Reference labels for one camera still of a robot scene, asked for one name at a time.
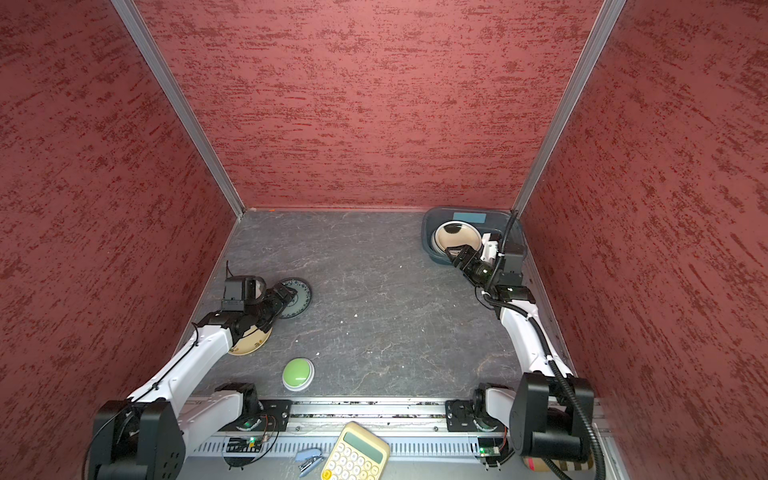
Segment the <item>beige plate under left arm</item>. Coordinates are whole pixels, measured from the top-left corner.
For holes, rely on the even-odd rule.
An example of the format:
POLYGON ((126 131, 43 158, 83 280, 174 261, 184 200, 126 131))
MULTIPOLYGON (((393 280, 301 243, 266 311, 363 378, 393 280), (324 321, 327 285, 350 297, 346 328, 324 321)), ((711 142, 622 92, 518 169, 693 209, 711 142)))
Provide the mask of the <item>beige plate under left arm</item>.
POLYGON ((261 348, 270 338, 272 330, 263 331, 257 327, 252 327, 245 332, 244 336, 234 343, 229 350, 233 356, 246 356, 261 348))

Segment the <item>cream yellow plate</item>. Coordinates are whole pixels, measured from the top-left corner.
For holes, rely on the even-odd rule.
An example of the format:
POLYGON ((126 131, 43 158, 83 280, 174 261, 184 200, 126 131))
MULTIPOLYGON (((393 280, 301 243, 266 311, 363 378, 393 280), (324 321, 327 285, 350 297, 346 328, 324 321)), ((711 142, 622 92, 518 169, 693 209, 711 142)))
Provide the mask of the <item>cream yellow plate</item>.
POLYGON ((461 245, 471 245, 478 251, 482 248, 481 237, 480 232, 471 224, 452 220, 441 224, 432 233, 431 246, 440 253, 461 245))

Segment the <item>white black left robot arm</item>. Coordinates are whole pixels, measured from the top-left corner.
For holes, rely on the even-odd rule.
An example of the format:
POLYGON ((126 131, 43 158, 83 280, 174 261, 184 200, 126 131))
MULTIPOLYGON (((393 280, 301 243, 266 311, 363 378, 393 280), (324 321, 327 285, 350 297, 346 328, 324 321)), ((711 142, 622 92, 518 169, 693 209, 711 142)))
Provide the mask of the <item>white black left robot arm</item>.
POLYGON ((252 384, 230 382, 199 402, 189 399, 220 358, 260 348, 277 320, 300 315, 311 300, 300 278, 267 286, 259 276, 228 275, 220 308, 194 324, 186 345, 126 399, 99 409, 82 478, 175 479, 188 453, 221 428, 267 432, 276 422, 263 415, 252 384))

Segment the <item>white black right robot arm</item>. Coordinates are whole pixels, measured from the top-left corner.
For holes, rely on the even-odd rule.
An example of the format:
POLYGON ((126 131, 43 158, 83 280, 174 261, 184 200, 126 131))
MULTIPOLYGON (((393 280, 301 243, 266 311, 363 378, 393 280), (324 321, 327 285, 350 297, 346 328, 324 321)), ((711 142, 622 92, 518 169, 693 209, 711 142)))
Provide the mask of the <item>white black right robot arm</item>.
POLYGON ((561 478, 565 473, 560 461, 592 461, 595 476, 603 479, 605 458, 593 427, 594 391, 556 353, 541 325, 533 293, 522 285, 496 281, 501 255, 490 265, 469 245, 450 247, 446 254, 494 309, 522 367, 515 390, 484 389, 485 414, 507 428, 515 455, 539 458, 561 478))

